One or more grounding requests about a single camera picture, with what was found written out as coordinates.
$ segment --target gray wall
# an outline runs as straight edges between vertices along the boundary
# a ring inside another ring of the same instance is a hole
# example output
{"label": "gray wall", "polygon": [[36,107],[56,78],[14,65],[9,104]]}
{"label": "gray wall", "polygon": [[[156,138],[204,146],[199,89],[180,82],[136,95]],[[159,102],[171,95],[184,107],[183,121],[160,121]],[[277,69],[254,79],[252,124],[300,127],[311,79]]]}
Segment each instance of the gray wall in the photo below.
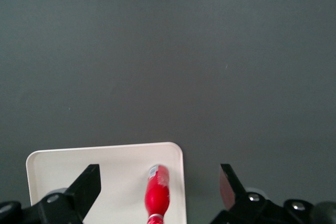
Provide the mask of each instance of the gray wall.
{"label": "gray wall", "polygon": [[189,223],[219,163],[277,204],[336,200],[336,0],[0,0],[0,196],[36,150],[172,141]]}

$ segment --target bolt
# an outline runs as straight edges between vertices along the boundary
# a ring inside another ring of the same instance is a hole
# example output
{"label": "bolt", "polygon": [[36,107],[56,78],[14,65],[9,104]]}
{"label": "bolt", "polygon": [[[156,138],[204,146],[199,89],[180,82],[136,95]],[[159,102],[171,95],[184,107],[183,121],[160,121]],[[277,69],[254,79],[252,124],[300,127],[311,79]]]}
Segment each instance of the bolt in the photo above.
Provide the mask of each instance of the bolt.
{"label": "bolt", "polygon": [[0,208],[0,214],[2,214],[3,212],[6,212],[8,210],[10,210],[11,208],[12,208],[11,204],[3,206],[2,208]]}
{"label": "bolt", "polygon": [[259,195],[258,195],[258,194],[249,194],[249,195],[248,195],[248,198],[249,198],[251,201],[260,201],[260,198],[259,198]]}
{"label": "bolt", "polygon": [[59,198],[59,197],[58,197],[57,194],[52,195],[52,196],[50,196],[50,197],[47,199],[47,202],[48,202],[48,203],[52,203],[52,202],[56,201],[58,198]]}
{"label": "bolt", "polygon": [[303,210],[306,209],[306,208],[304,207],[304,204],[302,204],[301,202],[293,202],[293,203],[292,203],[292,207],[293,207],[295,210],[298,210],[298,211],[303,211]]}

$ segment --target tray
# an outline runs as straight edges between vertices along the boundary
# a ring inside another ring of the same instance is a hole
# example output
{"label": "tray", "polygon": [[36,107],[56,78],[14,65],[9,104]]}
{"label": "tray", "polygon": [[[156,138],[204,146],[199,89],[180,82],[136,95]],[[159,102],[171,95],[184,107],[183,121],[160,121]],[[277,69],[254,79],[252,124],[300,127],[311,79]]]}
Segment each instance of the tray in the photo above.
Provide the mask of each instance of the tray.
{"label": "tray", "polygon": [[186,224],[183,155],[171,142],[33,152],[26,162],[31,204],[55,189],[67,188],[89,164],[100,165],[101,193],[85,224],[146,224],[144,194],[149,168],[155,164],[170,172],[165,224]]}

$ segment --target red bottle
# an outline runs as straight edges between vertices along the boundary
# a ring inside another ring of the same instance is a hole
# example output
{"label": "red bottle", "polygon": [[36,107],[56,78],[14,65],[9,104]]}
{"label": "red bottle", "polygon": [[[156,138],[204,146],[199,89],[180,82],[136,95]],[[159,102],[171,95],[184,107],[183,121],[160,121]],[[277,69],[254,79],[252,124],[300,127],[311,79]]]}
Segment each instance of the red bottle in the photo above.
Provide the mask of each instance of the red bottle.
{"label": "red bottle", "polygon": [[147,224],[163,224],[163,216],[169,206],[169,171],[163,165],[154,165],[149,171],[145,206]]}

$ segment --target metal screw head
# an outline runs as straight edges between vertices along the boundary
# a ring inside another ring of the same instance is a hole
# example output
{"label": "metal screw head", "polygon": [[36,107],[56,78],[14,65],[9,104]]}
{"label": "metal screw head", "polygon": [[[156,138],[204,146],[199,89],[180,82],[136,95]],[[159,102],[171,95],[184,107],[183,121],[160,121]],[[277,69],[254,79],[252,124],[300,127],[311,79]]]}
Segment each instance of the metal screw head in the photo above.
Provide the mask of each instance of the metal screw head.
{"label": "metal screw head", "polygon": [[248,195],[248,198],[251,200],[251,201],[260,201],[260,197],[258,194],[249,194]]}
{"label": "metal screw head", "polygon": [[292,203],[292,207],[295,209],[295,210],[298,210],[298,211],[304,211],[306,208],[304,207],[304,204],[302,204],[301,202],[293,202]]}
{"label": "metal screw head", "polygon": [[59,197],[58,197],[57,194],[52,195],[52,196],[50,196],[50,197],[47,199],[47,202],[48,202],[48,203],[54,202],[54,201],[56,201],[58,198],[59,198]]}
{"label": "metal screw head", "polygon": [[0,214],[2,214],[3,212],[6,212],[8,210],[10,210],[12,208],[12,205],[6,205],[6,206],[3,206],[2,208],[0,208]]}

